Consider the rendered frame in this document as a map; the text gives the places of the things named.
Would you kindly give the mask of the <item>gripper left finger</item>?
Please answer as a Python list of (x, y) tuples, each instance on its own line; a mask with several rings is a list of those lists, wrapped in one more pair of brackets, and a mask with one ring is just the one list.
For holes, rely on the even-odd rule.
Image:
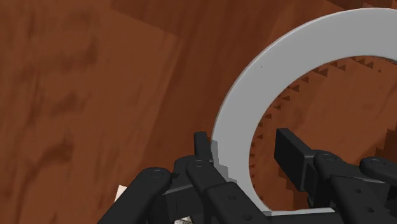
[(233, 182), (213, 166), (206, 132), (196, 132), (194, 154), (177, 159), (172, 172), (143, 169), (97, 224), (270, 224)]

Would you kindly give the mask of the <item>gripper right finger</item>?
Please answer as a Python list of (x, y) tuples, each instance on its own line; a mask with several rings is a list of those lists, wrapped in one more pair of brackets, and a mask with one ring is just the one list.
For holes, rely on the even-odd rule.
[(287, 128), (277, 129), (274, 158), (311, 208), (335, 208), (340, 224), (397, 224), (397, 163), (366, 157), (359, 165), (313, 150)]

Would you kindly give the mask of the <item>brown plate with white rim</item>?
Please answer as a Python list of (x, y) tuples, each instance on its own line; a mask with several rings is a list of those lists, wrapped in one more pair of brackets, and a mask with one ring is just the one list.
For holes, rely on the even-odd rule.
[(301, 75), (359, 55), (397, 60), (397, 10), (359, 8), (311, 20), (266, 47), (228, 91), (212, 130), (214, 165), (264, 214), (274, 212), (260, 200), (249, 176), (250, 145), (262, 114)]

